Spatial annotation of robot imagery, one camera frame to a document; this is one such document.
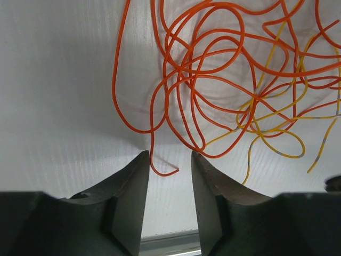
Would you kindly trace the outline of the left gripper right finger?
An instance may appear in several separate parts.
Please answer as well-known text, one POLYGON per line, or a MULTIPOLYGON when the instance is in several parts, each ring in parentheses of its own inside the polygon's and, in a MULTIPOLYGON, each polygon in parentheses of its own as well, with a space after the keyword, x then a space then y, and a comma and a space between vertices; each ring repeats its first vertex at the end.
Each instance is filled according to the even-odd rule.
POLYGON ((203 255, 340 255, 340 177, 322 193, 268 197, 191 154, 203 255))

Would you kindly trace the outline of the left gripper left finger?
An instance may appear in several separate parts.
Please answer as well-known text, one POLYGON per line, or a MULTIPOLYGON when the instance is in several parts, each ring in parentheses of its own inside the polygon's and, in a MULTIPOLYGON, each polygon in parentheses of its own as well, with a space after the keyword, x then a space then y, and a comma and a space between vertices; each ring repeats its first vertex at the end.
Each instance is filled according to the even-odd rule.
POLYGON ((1 192, 1 255, 138 255, 149 152, 71 198, 1 192))

